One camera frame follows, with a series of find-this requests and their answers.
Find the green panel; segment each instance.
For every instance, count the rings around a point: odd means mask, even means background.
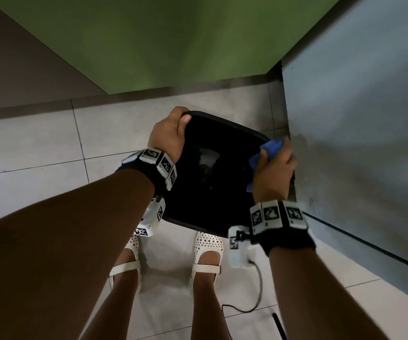
[[[0,0],[107,93],[264,74],[337,0]]]

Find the black trash bin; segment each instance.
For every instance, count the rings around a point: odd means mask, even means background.
[[[214,115],[188,112],[185,145],[176,164],[177,180],[165,196],[163,219],[221,237],[233,225],[251,224],[254,205],[246,186],[252,181],[248,159],[269,138]]]

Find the person's right hand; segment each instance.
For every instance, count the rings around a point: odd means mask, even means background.
[[[270,162],[265,149],[261,150],[253,178],[253,199],[256,204],[287,199],[292,174],[297,167],[297,160],[292,152],[292,144],[288,138],[284,139],[283,147]]]

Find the blue cloth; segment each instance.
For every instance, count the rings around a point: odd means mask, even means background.
[[[267,158],[270,161],[273,159],[276,154],[278,154],[278,151],[283,147],[284,141],[283,139],[280,140],[271,140],[269,142],[266,142],[262,144],[259,149],[265,149],[267,151]],[[256,155],[253,155],[252,157],[249,158],[248,163],[253,170],[253,172],[256,170],[256,167],[258,166],[259,162],[259,157],[261,156],[260,153],[257,153]],[[250,182],[248,186],[246,187],[247,192],[253,192],[253,183]]]

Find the leg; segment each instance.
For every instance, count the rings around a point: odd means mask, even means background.
[[[201,255],[198,263],[203,265],[218,265],[219,254],[207,251]],[[192,340],[230,340],[226,320],[213,288],[215,274],[197,272],[193,284],[193,326]]]
[[[124,249],[116,265],[135,261],[131,249]],[[138,287],[137,270],[114,276],[114,285],[81,340],[126,340],[133,299]]]

